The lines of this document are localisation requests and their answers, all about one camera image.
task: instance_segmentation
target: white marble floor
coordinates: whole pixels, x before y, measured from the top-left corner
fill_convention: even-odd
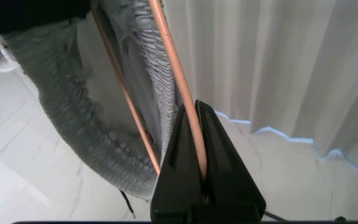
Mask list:
[[[118,189],[72,152],[20,74],[0,73],[0,223],[133,220]],[[309,142],[220,116],[267,209],[289,220],[358,220],[358,167],[339,151],[319,158]],[[137,220],[149,204],[129,197]]]

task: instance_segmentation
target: black string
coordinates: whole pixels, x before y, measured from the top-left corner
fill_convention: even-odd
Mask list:
[[[124,197],[125,201],[127,202],[127,206],[128,206],[129,211],[131,211],[133,217],[136,218],[134,210],[132,209],[132,205],[131,205],[130,201],[128,200],[127,195],[121,190],[120,190],[120,192],[121,192],[121,195]]]
[[[274,215],[274,214],[271,214],[271,213],[268,212],[268,211],[265,211],[265,215],[266,215],[267,217],[273,218],[274,220],[277,220],[277,221],[279,221],[279,222],[288,222],[288,220],[285,220],[285,219],[283,219],[282,217],[279,217],[279,216],[276,216],[276,215]]]

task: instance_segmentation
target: curtain fold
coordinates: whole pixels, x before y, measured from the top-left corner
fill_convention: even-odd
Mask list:
[[[194,99],[358,164],[358,1],[164,4]]]

